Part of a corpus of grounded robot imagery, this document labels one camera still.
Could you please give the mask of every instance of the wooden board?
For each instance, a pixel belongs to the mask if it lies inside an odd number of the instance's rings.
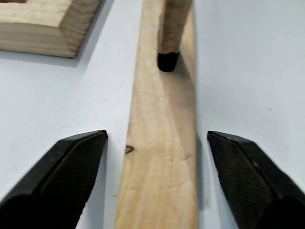
[[[0,0],[0,49],[75,57],[101,0]]]
[[[117,229],[197,228],[193,10],[181,44],[186,60],[163,73],[156,64],[162,3],[143,3]]]

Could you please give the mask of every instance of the wood knot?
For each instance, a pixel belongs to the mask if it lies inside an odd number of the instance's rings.
[[[128,154],[128,153],[132,152],[133,150],[134,150],[134,148],[132,146],[126,146],[125,154]]]

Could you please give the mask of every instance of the black metal tool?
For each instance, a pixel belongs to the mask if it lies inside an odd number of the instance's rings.
[[[57,142],[0,203],[0,228],[75,228],[106,140],[100,130]]]
[[[305,228],[305,195],[256,143],[216,131],[207,137],[240,229]]]

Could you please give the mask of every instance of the white table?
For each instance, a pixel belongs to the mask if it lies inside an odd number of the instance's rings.
[[[305,191],[305,2],[195,3],[198,131],[206,168],[203,224],[207,229],[236,228],[206,131],[255,141]]]
[[[142,0],[105,1],[74,60],[0,52],[0,198],[56,141],[106,129],[108,152],[78,228],[113,228],[141,6]]]
[[[107,129],[78,229],[113,228],[141,7],[142,0],[107,0],[76,60],[0,52],[0,198],[57,140]],[[200,228],[236,228],[206,131],[257,142],[305,190],[305,3],[196,0],[195,11]]]

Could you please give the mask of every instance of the black tip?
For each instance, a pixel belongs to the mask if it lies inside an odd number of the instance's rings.
[[[158,54],[158,67],[162,72],[172,72],[177,64],[179,53]]]

